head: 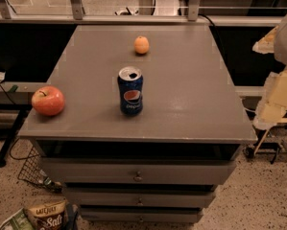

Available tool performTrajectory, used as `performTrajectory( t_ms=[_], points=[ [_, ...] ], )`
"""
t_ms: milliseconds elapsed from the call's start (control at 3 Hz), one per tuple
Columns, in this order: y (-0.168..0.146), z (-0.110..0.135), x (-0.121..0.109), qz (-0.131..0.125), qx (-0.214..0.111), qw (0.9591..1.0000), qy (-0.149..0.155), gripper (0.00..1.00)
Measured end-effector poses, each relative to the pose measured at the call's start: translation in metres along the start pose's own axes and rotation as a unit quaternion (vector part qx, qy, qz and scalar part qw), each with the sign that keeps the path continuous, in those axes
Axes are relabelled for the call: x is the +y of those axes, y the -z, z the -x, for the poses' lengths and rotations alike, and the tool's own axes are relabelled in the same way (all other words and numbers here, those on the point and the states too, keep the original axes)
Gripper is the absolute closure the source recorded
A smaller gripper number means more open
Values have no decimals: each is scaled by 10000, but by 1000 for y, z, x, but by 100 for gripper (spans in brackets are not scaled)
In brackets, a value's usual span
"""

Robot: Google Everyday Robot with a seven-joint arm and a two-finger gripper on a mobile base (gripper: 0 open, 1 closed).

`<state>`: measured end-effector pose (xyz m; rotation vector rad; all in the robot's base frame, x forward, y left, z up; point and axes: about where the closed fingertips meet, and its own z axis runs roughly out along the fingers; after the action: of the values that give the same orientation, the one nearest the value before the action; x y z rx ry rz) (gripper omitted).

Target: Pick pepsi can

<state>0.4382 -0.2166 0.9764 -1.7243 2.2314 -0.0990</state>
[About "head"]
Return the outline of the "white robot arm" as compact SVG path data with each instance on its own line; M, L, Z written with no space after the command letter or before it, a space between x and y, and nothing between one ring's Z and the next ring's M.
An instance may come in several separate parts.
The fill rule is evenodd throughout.
M280 123L287 113L287 14L252 49L259 54L273 54L284 68L271 72L263 85L264 93L255 109L253 125L262 130Z

